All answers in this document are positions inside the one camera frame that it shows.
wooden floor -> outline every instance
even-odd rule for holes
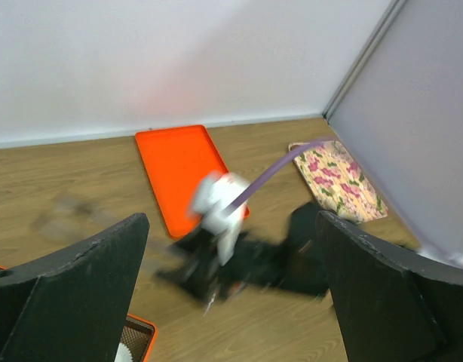
[[[320,119],[210,129],[231,171],[255,179],[291,142],[333,137]],[[0,150],[0,264],[18,265],[64,246],[31,230],[37,215],[62,191],[100,200],[124,218],[145,212],[151,235],[166,238],[133,137]],[[292,164],[250,200],[245,229],[279,241],[291,211],[311,198]],[[396,218],[363,228],[394,243],[412,238]],[[347,358],[332,302],[253,288],[203,310],[180,291],[156,284],[147,268],[136,283],[130,312],[153,321],[159,335],[151,360],[326,361]]]

baseboard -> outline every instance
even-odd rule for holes
[[[204,120],[203,122],[177,122],[173,123],[171,126],[166,124],[159,124],[157,127],[148,127],[148,128],[139,128],[139,129],[128,129],[128,130],[115,130],[111,132],[103,133],[82,133],[82,134],[73,134],[63,137],[49,137],[41,139],[30,139],[30,140],[15,140],[0,142],[0,149],[10,149],[15,147],[26,147],[26,146],[40,146],[48,145],[52,143],[66,143],[66,142],[77,142],[77,141],[87,141],[87,140],[100,140],[105,138],[116,138],[116,137],[127,137],[133,136],[136,132],[146,129],[159,129],[166,127],[180,127],[187,126],[190,124],[203,124],[206,127],[226,127],[226,126],[235,126],[239,124],[255,124],[255,123],[266,123],[266,122],[278,122],[278,121],[294,121],[297,119],[303,118],[322,118],[320,113],[314,114],[302,114],[302,115],[285,115],[278,117],[264,117],[264,118],[243,118],[243,119],[233,119],[233,120]]]

gray panel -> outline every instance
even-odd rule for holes
[[[329,121],[423,243],[463,252],[463,0],[409,0]]]

pink floral pattern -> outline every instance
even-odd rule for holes
[[[387,216],[388,208],[340,142],[321,143],[295,163],[322,207],[356,222]]]
[[[320,176],[314,177],[314,182],[317,183],[318,185],[324,185],[327,189],[334,184],[334,182],[331,181],[330,179],[324,179],[323,177],[320,177]]]

white wall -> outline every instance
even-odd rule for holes
[[[463,0],[407,2],[330,123],[423,244],[463,253]]]
[[[319,114],[387,5],[2,1],[0,143]]]

